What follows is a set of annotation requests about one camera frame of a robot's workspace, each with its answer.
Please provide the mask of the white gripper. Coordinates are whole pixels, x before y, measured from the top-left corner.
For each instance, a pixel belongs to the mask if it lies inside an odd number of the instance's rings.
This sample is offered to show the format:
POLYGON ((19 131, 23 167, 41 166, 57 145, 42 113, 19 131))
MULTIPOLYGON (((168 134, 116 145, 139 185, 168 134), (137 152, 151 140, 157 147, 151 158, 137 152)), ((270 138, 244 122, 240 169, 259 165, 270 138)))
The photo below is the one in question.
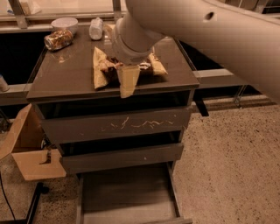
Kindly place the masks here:
MULTIPOLYGON (((144 29, 129 13, 117 20, 111 34, 116 58, 125 65, 138 65, 152 52, 153 46, 165 36, 144 29)), ((139 66, 119 66, 117 76, 122 98, 134 94, 140 74, 139 66)))

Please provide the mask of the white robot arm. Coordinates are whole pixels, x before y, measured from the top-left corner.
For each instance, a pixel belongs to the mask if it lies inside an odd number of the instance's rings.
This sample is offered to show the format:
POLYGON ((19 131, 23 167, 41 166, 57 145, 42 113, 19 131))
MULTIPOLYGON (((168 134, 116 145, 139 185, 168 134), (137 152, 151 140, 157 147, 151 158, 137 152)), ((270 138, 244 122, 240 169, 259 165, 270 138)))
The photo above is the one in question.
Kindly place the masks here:
POLYGON ((280 102, 280 23, 217 0, 125 0, 112 32, 115 56, 141 63, 166 36, 185 42, 280 102))

